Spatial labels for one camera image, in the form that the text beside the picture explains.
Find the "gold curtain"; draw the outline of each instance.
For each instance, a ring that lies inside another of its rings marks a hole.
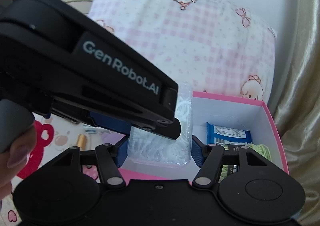
[[[320,225],[320,10],[299,0],[298,31],[288,78],[274,120],[289,171],[306,192],[302,225]]]

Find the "pillow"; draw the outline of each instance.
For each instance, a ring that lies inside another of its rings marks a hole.
[[[177,82],[268,102],[276,33],[227,0],[94,0],[88,14]]]

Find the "green yarn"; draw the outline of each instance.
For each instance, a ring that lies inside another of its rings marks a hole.
[[[262,144],[261,145],[245,144],[245,145],[252,148],[254,151],[258,152],[260,155],[262,155],[262,157],[268,159],[269,161],[272,161],[270,150],[266,145],[262,145]],[[224,149],[229,150],[228,145],[224,145]],[[225,179],[227,177],[227,174],[228,174],[228,166],[223,165],[219,182]]]

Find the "transparent plastic box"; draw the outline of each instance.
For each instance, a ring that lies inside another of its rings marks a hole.
[[[191,160],[192,86],[178,83],[175,118],[180,121],[181,134],[177,140],[167,139],[132,127],[128,157],[135,163],[164,167],[182,167]]]

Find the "blue wet wipes packet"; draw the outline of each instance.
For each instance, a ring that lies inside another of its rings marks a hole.
[[[243,145],[244,143],[252,143],[250,131],[215,126],[207,122],[207,144]]]

